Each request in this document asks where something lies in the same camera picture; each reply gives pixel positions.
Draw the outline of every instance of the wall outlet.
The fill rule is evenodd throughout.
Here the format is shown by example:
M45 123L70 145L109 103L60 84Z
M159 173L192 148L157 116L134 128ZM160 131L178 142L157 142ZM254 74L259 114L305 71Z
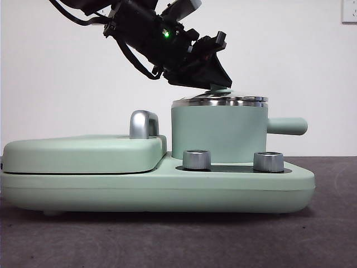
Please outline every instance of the wall outlet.
M357 0L343 0L342 22L357 22Z

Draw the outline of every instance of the robotic arm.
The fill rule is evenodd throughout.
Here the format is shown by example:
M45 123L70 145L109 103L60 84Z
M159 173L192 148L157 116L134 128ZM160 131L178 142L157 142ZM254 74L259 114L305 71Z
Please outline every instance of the robotic arm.
M179 23L193 13L200 0L176 0L157 15L158 0L61 0L65 5L82 10L87 16L97 17L80 20L67 12L57 0L50 2L67 18L86 26L104 24L104 36L112 36L125 57L142 74L150 79L163 76L172 85L211 89L211 85L231 87L232 80L221 66L217 52L225 49L226 34L218 32L216 37L199 39L194 29L185 31ZM97 13L111 5L107 16ZM148 71L131 52L136 49L154 65Z

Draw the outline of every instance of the green led light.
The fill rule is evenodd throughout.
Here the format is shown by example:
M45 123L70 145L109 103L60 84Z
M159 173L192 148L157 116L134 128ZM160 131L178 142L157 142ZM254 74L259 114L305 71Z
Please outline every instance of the green led light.
M162 34L164 35L165 38L169 38L170 37L170 32L167 31L166 29L162 30Z

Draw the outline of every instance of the gray floor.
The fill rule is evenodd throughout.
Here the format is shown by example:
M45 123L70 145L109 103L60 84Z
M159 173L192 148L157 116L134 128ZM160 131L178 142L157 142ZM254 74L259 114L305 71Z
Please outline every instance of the gray floor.
M289 157L316 175L304 210L66 213L4 200L2 267L357 267L357 157Z

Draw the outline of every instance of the metal rim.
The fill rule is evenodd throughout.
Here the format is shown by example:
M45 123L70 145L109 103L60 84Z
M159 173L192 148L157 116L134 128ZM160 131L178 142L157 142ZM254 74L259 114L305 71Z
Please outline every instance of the metal rim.
M208 91L193 98L183 98L173 102L172 108L182 106L251 106L267 107L268 98L254 97L230 91Z
M247 101L237 99L180 99L172 104L172 108L185 106L250 106L268 107L265 101Z

